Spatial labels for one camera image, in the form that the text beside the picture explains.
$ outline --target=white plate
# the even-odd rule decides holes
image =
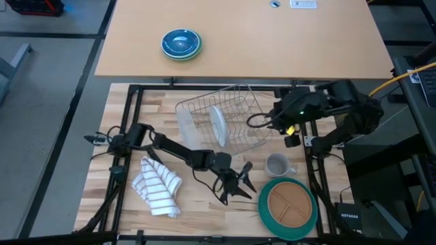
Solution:
[[[188,109],[177,109],[176,116],[184,145],[191,150],[201,150],[200,136],[196,124],[193,122],[191,112]]]
[[[221,109],[213,105],[209,110],[209,117],[211,120],[213,133],[217,138],[218,144],[221,147],[224,147],[227,144],[228,135],[227,123],[225,122],[223,112],[221,111]]]

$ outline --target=black box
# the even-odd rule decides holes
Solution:
[[[19,14],[56,16],[63,12],[61,0],[6,0],[6,3]]]
[[[362,233],[362,216],[360,213],[360,208],[355,204],[350,203],[335,203],[336,211],[339,216],[348,224],[348,226]]]

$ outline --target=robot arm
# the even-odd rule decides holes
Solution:
[[[147,131],[149,132],[149,138],[152,143],[141,146]],[[190,150],[168,139],[164,134],[156,133],[151,125],[142,123],[132,125],[129,132],[125,135],[123,144],[133,150],[149,150],[151,148],[162,150],[184,160],[193,171],[205,172],[210,170],[217,176],[217,179],[213,187],[209,188],[215,194],[218,180],[222,182],[222,186],[219,190],[223,189],[223,192],[221,196],[217,196],[217,198],[225,205],[228,204],[228,195],[240,195],[251,199],[250,195],[239,188],[239,182],[246,184],[252,191],[256,192],[248,176],[248,172],[253,167],[251,162],[247,162],[243,170],[240,173],[236,173],[236,171],[230,168],[232,157],[229,154],[222,152],[215,153],[212,150]]]
[[[312,139],[313,154],[322,157],[331,151],[332,145],[346,142],[353,134],[369,134],[373,132],[383,116],[380,102],[367,95],[359,93],[349,80],[339,80],[325,85],[316,86],[311,92],[309,87],[278,88],[275,97],[280,99],[274,102],[273,109],[263,114],[271,118],[263,125],[249,127],[265,127],[275,129],[280,134],[289,132],[289,128],[312,120],[328,116],[347,114],[343,122],[328,135]],[[300,144],[300,138],[295,133],[288,133],[285,137],[286,147]]]

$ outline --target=yellow cable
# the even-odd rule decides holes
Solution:
[[[421,194],[418,198],[418,203],[416,204],[416,211],[418,212],[421,208],[422,198],[424,197],[424,191],[421,191]]]
[[[372,97],[375,93],[377,93],[381,89],[385,88],[387,85],[392,84],[392,83],[394,83],[394,82],[396,82],[396,81],[398,81],[398,80],[400,80],[402,78],[405,78],[408,75],[412,75],[414,73],[417,73],[417,72],[420,72],[420,71],[424,71],[425,69],[428,69],[428,68],[434,67],[434,66],[436,66],[436,62],[433,62],[433,63],[431,63],[429,65],[425,65],[425,66],[423,66],[421,68],[418,68],[418,69],[415,69],[415,70],[413,70],[411,72],[404,73],[401,76],[397,76],[397,77],[395,77],[395,78],[393,78],[393,79],[383,83],[382,85],[378,86],[377,88],[375,88],[371,93],[369,93],[369,96]]]

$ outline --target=blue bowl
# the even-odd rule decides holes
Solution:
[[[178,61],[193,58],[201,51],[200,36],[189,29],[176,29],[167,33],[161,43],[166,56]]]

